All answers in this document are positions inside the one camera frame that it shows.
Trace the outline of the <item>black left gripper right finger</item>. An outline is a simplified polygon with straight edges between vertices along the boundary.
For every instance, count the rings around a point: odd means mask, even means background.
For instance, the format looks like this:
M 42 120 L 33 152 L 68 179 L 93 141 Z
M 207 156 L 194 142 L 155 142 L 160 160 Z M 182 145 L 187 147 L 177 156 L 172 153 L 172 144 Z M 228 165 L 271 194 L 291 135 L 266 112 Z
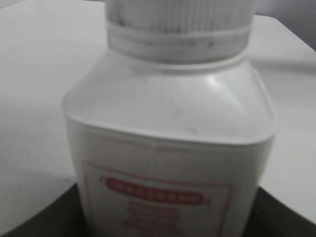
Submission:
M 254 204 L 255 237 L 316 237 L 316 225 L 260 188 Z

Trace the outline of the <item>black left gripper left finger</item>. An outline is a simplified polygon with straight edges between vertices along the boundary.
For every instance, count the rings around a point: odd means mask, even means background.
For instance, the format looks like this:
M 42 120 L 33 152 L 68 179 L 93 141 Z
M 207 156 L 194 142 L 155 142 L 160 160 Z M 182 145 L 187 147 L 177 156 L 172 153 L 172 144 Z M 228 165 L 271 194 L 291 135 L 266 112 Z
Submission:
M 2 237 L 85 237 L 86 223 L 74 184 L 43 211 Z

